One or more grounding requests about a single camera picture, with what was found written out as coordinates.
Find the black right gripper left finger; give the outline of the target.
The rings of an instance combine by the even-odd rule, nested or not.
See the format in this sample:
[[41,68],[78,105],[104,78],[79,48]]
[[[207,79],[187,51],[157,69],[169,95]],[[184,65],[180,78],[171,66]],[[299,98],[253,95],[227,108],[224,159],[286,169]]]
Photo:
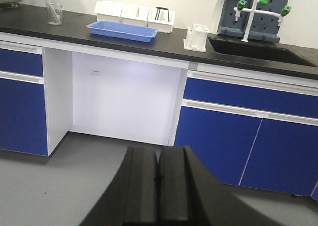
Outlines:
[[112,181],[82,226],[154,226],[157,223],[157,157],[146,147],[128,147]]

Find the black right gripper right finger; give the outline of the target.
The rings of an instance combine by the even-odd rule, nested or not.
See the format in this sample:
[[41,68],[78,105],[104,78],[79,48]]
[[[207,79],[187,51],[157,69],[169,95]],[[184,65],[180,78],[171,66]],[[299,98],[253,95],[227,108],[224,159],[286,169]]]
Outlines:
[[190,147],[165,147],[159,157],[162,226],[278,226],[226,189]]

